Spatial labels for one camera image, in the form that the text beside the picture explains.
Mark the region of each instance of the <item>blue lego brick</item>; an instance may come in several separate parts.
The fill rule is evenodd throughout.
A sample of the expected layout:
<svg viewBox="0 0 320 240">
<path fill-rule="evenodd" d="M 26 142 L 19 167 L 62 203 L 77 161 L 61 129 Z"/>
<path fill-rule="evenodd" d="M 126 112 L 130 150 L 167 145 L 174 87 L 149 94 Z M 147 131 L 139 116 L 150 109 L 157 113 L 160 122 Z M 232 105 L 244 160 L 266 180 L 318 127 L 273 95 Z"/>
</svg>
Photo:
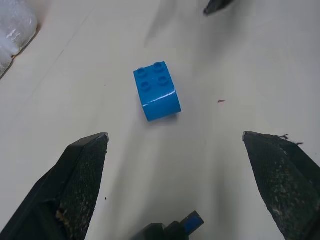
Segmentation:
<svg viewBox="0 0 320 240">
<path fill-rule="evenodd" d="M 139 68 L 133 74 L 149 122 L 181 112 L 177 91 L 164 61 Z"/>
</svg>

